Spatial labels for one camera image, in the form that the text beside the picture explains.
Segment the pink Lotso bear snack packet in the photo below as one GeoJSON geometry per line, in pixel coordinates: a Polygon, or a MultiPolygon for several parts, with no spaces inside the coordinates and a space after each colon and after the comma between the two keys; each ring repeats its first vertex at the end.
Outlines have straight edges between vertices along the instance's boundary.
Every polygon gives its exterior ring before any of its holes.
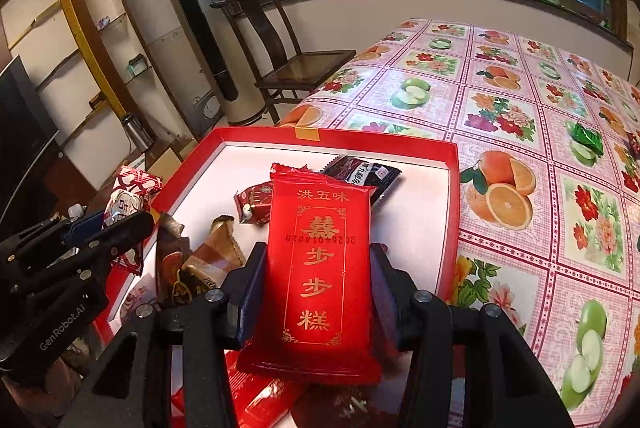
{"type": "Polygon", "coordinates": [[[132,287],[126,296],[119,310],[119,318],[122,324],[130,321],[136,316],[136,311],[142,305],[156,306],[156,284],[155,277],[151,274],[145,274],[139,279],[137,284],[132,287]]]}

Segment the brown sesame paste snack bag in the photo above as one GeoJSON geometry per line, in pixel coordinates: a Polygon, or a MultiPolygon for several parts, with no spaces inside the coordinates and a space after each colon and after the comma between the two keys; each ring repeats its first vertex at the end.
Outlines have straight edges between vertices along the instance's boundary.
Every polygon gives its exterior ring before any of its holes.
{"type": "Polygon", "coordinates": [[[155,283],[161,309],[181,307],[197,296],[224,284],[227,275],[243,267],[246,257],[233,237],[234,218],[220,215],[195,250],[183,235],[184,225],[170,214],[158,221],[155,283]]]}

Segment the long red snack packet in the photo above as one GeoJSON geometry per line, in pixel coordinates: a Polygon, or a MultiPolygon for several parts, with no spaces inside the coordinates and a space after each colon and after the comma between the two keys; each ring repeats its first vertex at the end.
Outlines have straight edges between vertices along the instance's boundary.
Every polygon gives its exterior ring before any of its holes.
{"type": "Polygon", "coordinates": [[[242,372],[323,385],[372,386],[373,187],[276,163],[262,301],[242,372]]]}

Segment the wooden tv cabinet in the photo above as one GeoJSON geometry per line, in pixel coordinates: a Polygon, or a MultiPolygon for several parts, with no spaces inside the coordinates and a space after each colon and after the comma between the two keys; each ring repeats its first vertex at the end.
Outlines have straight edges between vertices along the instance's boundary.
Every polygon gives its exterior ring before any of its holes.
{"type": "MultiPolygon", "coordinates": [[[[143,169],[166,182],[196,145],[198,142],[193,139],[171,143],[158,140],[144,154],[136,149],[125,158],[124,163],[143,169]]],[[[95,189],[70,159],[59,154],[42,179],[44,188],[55,197],[52,213],[67,217],[68,209],[76,203],[86,207],[88,211],[103,209],[110,197],[115,173],[116,171],[95,189]]]]}

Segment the red white patterned gift bag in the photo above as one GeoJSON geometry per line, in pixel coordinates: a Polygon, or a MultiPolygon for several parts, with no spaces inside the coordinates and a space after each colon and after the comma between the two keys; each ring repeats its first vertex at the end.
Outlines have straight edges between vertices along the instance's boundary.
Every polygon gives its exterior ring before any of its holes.
{"type": "MultiPolygon", "coordinates": [[[[138,211],[150,213],[151,200],[162,188],[163,181],[160,177],[141,169],[122,166],[115,175],[111,195],[103,212],[102,229],[107,229],[138,211]]],[[[130,249],[118,255],[112,264],[122,267],[130,274],[141,276],[143,243],[151,235],[152,229],[135,229],[138,240],[130,249]]]]}

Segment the black television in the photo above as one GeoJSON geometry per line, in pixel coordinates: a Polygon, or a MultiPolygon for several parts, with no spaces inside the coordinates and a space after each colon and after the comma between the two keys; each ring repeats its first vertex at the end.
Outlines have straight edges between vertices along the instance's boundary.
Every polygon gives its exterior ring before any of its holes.
{"type": "Polygon", "coordinates": [[[58,197],[44,181],[58,151],[58,127],[30,81],[22,58],[1,71],[1,236],[52,214],[58,197]]]}

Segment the red snack box tray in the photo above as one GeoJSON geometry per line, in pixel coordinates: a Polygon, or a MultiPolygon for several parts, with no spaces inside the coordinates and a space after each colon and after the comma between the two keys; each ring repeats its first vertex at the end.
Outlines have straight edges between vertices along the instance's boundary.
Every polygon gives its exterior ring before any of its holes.
{"type": "Polygon", "coordinates": [[[374,329],[412,355],[399,422],[447,425],[452,312],[416,288],[370,240],[372,188],[281,163],[270,172],[269,236],[241,269],[191,304],[152,311],[122,327],[100,359],[104,378],[120,351],[131,356],[118,396],[82,389],[86,427],[167,427],[171,346],[183,345],[186,424],[233,427],[226,360],[246,370],[325,385],[375,385],[374,329]]]}

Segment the dark red candy packet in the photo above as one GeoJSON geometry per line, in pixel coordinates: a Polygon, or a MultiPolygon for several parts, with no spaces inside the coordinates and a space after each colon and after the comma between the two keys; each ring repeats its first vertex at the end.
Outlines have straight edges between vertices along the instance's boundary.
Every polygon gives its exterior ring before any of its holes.
{"type": "Polygon", "coordinates": [[[241,223],[264,226],[269,222],[272,183],[264,182],[236,192],[233,200],[241,223]]]}

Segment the silver tower air conditioner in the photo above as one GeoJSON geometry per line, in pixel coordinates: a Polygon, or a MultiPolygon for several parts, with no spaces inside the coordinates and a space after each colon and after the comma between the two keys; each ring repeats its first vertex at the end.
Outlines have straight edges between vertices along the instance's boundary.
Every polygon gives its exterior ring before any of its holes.
{"type": "Polygon", "coordinates": [[[229,125],[252,125],[266,111],[255,76],[221,0],[171,0],[186,39],[229,125]]]}

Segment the black snack packet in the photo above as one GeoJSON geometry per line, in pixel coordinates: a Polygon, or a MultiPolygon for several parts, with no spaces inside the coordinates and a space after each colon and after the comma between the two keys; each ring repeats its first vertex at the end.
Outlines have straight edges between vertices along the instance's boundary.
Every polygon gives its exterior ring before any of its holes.
{"type": "Polygon", "coordinates": [[[373,187],[371,205],[374,206],[399,181],[401,169],[380,162],[341,155],[332,159],[320,173],[344,183],[373,187]]]}

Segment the floral fruit pattern tablecloth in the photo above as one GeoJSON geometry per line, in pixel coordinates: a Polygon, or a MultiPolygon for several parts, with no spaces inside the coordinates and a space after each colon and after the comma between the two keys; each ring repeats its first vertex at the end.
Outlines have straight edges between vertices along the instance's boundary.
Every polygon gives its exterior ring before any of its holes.
{"type": "Polygon", "coordinates": [[[528,36],[411,18],[282,123],[455,143],[452,302],[501,307],[574,424],[605,419],[639,364],[637,88],[528,36]],[[598,131],[603,156],[568,122],[598,131]]]}

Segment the green candy packet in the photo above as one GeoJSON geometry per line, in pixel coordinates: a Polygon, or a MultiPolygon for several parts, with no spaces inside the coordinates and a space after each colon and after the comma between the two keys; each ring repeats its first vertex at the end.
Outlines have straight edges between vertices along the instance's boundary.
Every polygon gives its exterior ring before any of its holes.
{"type": "Polygon", "coordinates": [[[578,144],[587,147],[593,154],[598,157],[602,157],[604,154],[604,147],[602,141],[602,135],[598,131],[584,127],[579,122],[568,122],[567,132],[570,137],[578,144]]]}

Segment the dark wooden chair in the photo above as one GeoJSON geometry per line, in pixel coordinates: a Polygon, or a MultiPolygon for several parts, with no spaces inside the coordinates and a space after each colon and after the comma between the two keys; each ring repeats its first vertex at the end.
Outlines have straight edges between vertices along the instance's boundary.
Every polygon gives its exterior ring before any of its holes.
{"type": "Polygon", "coordinates": [[[278,104],[301,102],[303,99],[297,95],[297,92],[316,91],[323,82],[328,81],[338,70],[355,58],[356,50],[304,52],[281,1],[270,0],[277,9],[294,48],[294,54],[288,56],[280,34],[262,7],[262,1],[265,0],[220,0],[210,2],[209,6],[215,10],[222,10],[226,16],[254,74],[255,86],[262,94],[268,114],[272,122],[277,125],[280,121],[278,104]],[[250,51],[234,16],[235,8],[241,10],[265,47],[272,66],[272,70],[268,73],[259,71],[255,56],[250,51]]]}

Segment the white wall shelf unit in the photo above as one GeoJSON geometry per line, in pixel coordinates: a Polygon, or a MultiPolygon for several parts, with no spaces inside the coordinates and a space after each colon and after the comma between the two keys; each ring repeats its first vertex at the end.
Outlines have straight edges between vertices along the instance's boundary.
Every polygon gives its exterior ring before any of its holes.
{"type": "Polygon", "coordinates": [[[1,0],[4,39],[58,127],[65,157],[99,188],[134,151],[122,127],[143,100],[116,56],[131,42],[119,0],[1,0]]]}

